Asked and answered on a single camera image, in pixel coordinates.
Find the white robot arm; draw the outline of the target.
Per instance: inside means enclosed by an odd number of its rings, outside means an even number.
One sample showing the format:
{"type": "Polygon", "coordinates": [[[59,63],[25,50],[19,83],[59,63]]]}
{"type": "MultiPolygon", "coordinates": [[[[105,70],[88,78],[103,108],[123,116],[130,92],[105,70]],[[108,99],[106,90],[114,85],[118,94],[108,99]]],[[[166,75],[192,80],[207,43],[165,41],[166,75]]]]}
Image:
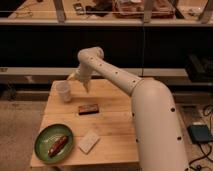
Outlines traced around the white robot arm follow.
{"type": "Polygon", "coordinates": [[[79,66],[68,79],[80,81],[87,92],[93,71],[131,97],[141,171],[189,171],[186,148],[174,98],[153,78],[140,78],[103,60],[100,47],[78,52],[79,66]]]}

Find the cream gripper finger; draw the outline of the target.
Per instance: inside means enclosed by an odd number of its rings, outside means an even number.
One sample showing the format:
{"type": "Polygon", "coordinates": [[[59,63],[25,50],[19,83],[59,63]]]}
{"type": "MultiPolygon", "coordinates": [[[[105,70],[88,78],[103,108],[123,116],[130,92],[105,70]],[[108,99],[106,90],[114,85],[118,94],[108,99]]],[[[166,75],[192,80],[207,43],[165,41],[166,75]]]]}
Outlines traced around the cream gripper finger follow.
{"type": "Polygon", "coordinates": [[[72,73],[72,74],[70,74],[68,77],[67,77],[67,81],[71,81],[71,80],[76,80],[77,78],[76,78],[76,74],[75,73],[72,73]]]}
{"type": "Polygon", "coordinates": [[[87,93],[89,93],[89,91],[90,91],[90,82],[83,83],[83,86],[84,86],[84,88],[85,88],[85,91],[86,91],[87,93]]]}

